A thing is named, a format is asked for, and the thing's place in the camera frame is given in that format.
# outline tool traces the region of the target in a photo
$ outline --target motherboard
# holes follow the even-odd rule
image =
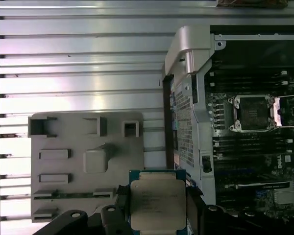
[[[294,69],[205,76],[217,205],[294,220]]]

